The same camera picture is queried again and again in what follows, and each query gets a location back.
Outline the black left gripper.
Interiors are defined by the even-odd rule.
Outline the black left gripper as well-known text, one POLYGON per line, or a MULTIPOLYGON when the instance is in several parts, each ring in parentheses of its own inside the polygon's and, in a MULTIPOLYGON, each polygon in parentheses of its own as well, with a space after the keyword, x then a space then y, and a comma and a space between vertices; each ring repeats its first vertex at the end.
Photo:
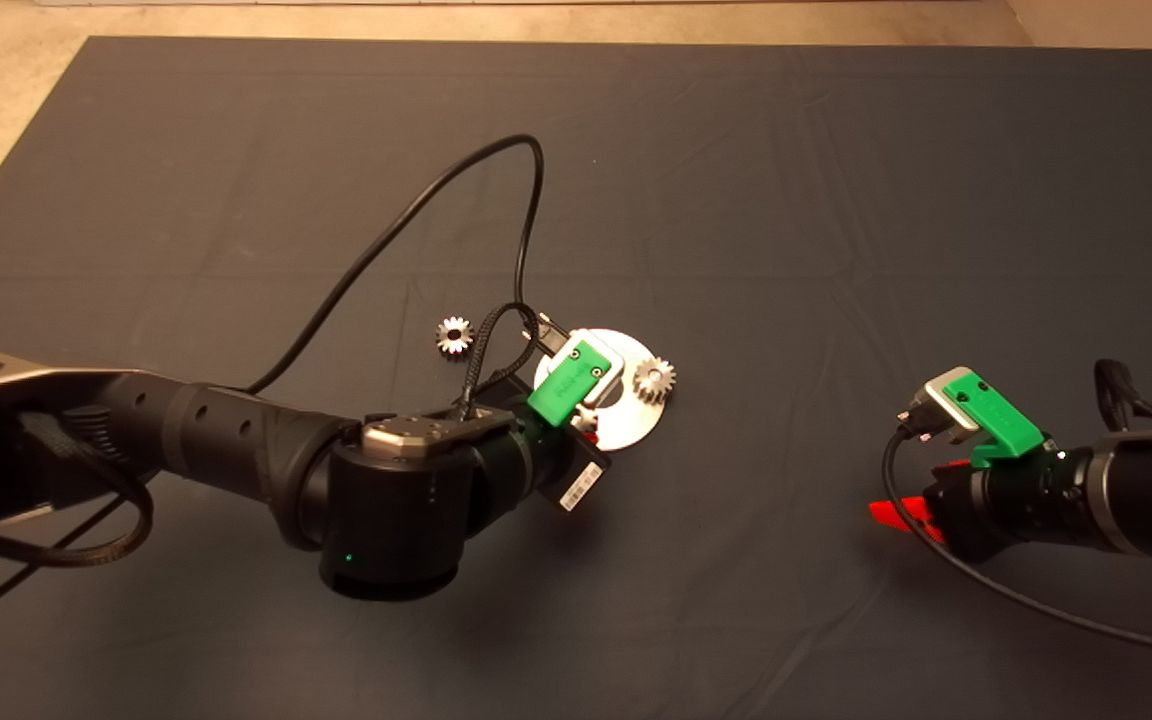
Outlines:
POLYGON ((590 441, 594 418, 577 418, 577 430, 553 427, 521 395, 488 400, 482 414, 509 416, 482 438, 482 511, 513 511, 535 493, 573 511, 611 469, 611 456, 590 441))

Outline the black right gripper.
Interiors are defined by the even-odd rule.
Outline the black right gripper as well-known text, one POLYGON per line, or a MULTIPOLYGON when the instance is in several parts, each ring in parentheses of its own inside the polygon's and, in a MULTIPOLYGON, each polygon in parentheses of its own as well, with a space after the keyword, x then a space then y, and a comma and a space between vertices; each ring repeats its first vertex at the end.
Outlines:
POLYGON ((1094 547, 1094 520, 1087 506, 1085 473, 1092 450, 1034 450, 1023 457, 973 468, 970 460, 934 465, 923 498, 901 498, 908 523, 895 502, 867 505, 877 524, 914 533, 922 529, 937 541, 937 530, 952 555, 984 562, 1028 541, 1094 547))

